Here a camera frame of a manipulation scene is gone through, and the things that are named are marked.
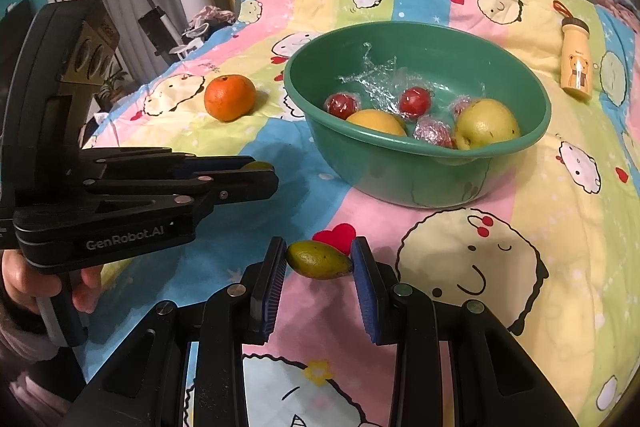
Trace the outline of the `person's left hand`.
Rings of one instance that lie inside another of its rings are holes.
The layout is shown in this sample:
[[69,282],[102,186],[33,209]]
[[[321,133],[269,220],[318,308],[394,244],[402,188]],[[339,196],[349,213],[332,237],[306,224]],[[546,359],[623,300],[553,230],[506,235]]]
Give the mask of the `person's left hand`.
[[[102,265],[82,269],[80,282],[72,291],[77,311],[91,314],[102,293]],[[38,313],[37,298],[50,298],[62,291],[62,282],[56,275],[41,274],[31,267],[21,251],[8,249],[2,253],[2,281],[9,298],[20,307]]]

